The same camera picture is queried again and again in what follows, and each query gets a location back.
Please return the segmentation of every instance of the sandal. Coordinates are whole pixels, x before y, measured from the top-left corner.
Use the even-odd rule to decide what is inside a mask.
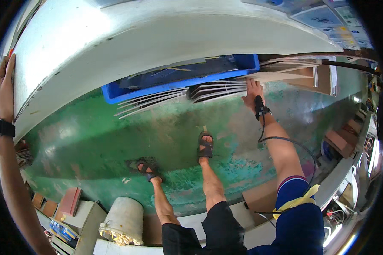
[[[197,158],[201,157],[213,157],[214,139],[211,142],[203,140],[203,136],[209,136],[213,139],[213,136],[207,132],[202,131],[199,135],[199,146],[197,147]],[[200,145],[205,146],[203,150],[200,150]]]
[[[143,164],[141,170],[139,170],[139,168],[138,168],[138,166],[139,166],[140,164]],[[148,182],[150,182],[150,180],[151,180],[152,178],[154,178],[154,177],[160,177],[158,171],[154,171],[154,170],[152,169],[152,166],[149,165],[146,161],[144,161],[144,160],[142,160],[142,159],[139,159],[139,160],[136,162],[136,168],[139,170],[139,172],[140,172],[141,174],[143,174],[144,176],[146,176],[146,179],[147,179]]]

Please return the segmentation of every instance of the cardboard box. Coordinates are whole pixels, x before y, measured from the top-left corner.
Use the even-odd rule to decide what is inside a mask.
[[[362,129],[362,125],[360,125],[359,123],[357,123],[355,120],[349,120],[347,122],[347,124],[356,131],[357,134],[360,133],[360,130]]]
[[[352,155],[352,152],[356,147],[357,136],[341,129],[338,132],[329,131],[325,135],[325,140],[337,150],[342,157],[348,158]]]

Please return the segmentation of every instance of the wood scrap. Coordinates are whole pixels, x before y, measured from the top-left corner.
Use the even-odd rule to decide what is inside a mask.
[[[33,206],[36,207],[38,210],[40,210],[43,200],[44,200],[44,197],[40,193],[36,192],[32,200]]]
[[[58,203],[47,200],[44,205],[44,209],[42,210],[42,213],[45,214],[47,217],[53,217],[54,213],[56,212],[56,209],[58,207]]]

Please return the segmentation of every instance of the plywood sheet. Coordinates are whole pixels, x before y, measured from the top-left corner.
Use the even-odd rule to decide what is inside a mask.
[[[53,217],[54,213],[56,212],[56,209],[58,207],[58,203],[47,200],[44,205],[44,209],[42,210],[42,213],[45,214],[47,217]]]

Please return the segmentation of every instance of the hand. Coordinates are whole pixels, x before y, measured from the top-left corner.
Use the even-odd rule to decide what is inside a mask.
[[[14,120],[14,95],[11,75],[14,70],[15,54],[4,57],[0,66],[0,118],[12,123]]]
[[[254,81],[253,79],[245,79],[245,83],[247,84],[247,96],[241,97],[244,101],[244,104],[248,109],[252,110],[255,113],[255,97],[260,96],[263,100],[263,104],[266,104],[264,99],[264,90],[263,86],[261,86],[259,81]]]

